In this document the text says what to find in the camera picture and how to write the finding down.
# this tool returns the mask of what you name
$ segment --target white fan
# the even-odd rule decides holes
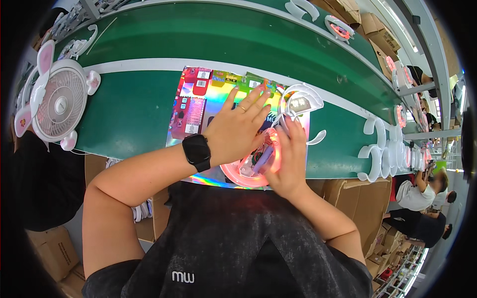
[[[15,115],[15,133],[23,136],[32,124],[36,135],[46,142],[60,141],[63,150],[71,151],[78,134],[74,130],[86,107],[88,95],[93,95],[101,83],[100,75],[71,59],[53,63],[54,41],[47,41],[38,51],[37,67],[30,73],[29,86],[38,72],[30,100],[25,88],[21,109]]]

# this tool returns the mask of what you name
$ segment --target fan grille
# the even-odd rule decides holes
[[[46,136],[58,137],[74,129],[86,101],[84,82],[71,68],[50,76],[43,102],[36,115],[38,127]]]

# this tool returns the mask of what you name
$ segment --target watch face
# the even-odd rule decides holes
[[[186,153],[187,160],[191,164],[199,164],[210,159],[210,150],[205,137],[201,134],[194,134],[182,141],[182,147]]]

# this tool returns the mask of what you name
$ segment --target table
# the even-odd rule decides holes
[[[322,23],[327,14],[320,13],[315,23],[320,19]],[[342,47],[299,24],[260,11],[178,2],[122,11],[96,24],[99,33],[109,27],[91,51],[79,58],[83,67],[144,58],[239,64],[310,83],[390,124],[394,124],[394,105],[401,102],[379,75]],[[90,36],[86,28],[79,29],[57,44],[56,54],[69,40]],[[378,64],[371,45],[361,36],[351,42]],[[174,70],[103,73],[101,86],[88,98],[77,127],[76,148],[125,159],[164,147],[180,74]],[[371,160],[357,155],[363,145],[376,143],[377,137],[363,134],[364,122],[365,118],[329,102],[313,112],[310,135],[322,129],[328,134],[319,145],[309,146],[307,178],[347,178],[369,172]]]

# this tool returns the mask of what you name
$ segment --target smartwatch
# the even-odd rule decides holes
[[[210,149],[206,137],[201,134],[187,136],[182,141],[182,148],[187,161],[196,167],[197,172],[210,169]]]

